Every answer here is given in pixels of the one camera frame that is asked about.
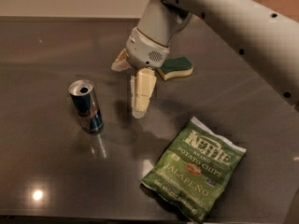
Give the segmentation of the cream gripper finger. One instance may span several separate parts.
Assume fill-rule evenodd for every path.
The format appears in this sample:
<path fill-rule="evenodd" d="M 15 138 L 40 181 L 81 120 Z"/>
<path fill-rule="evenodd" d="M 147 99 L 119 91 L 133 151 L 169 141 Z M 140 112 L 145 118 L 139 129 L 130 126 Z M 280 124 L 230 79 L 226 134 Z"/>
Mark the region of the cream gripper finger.
<path fill-rule="evenodd" d="M 127 62 L 127 52 L 123 49 L 116 60 L 111 65 L 113 71 L 121 72 L 130 69 L 131 65 Z"/>
<path fill-rule="evenodd" d="M 142 68 L 135 76 L 131 76 L 131 108 L 134 118 L 142 119 L 147 113 L 156 80 L 155 72 L 151 68 Z"/>

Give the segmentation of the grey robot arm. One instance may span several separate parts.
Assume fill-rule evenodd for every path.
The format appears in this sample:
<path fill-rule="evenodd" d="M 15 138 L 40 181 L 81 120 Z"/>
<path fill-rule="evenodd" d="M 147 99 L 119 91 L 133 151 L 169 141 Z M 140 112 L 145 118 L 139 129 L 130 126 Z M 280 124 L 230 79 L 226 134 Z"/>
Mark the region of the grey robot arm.
<path fill-rule="evenodd" d="M 252 0 L 149 0 L 111 68 L 135 68 L 132 115 L 146 114 L 156 84 L 154 70 L 172 39 L 195 15 L 219 35 L 290 105 L 299 106 L 299 23 Z"/>

